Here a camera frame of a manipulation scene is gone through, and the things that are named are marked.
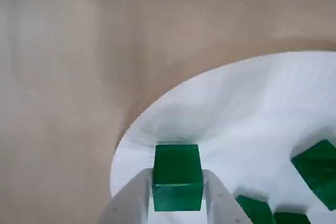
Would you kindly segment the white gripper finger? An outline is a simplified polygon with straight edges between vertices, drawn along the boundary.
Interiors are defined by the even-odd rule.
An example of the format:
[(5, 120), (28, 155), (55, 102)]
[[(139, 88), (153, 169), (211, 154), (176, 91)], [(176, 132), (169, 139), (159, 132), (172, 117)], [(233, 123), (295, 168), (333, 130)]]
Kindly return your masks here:
[(252, 224), (222, 181), (208, 169), (202, 170), (208, 224)]
[(151, 168), (146, 168), (136, 174), (112, 197), (98, 223), (147, 223), (151, 177)]

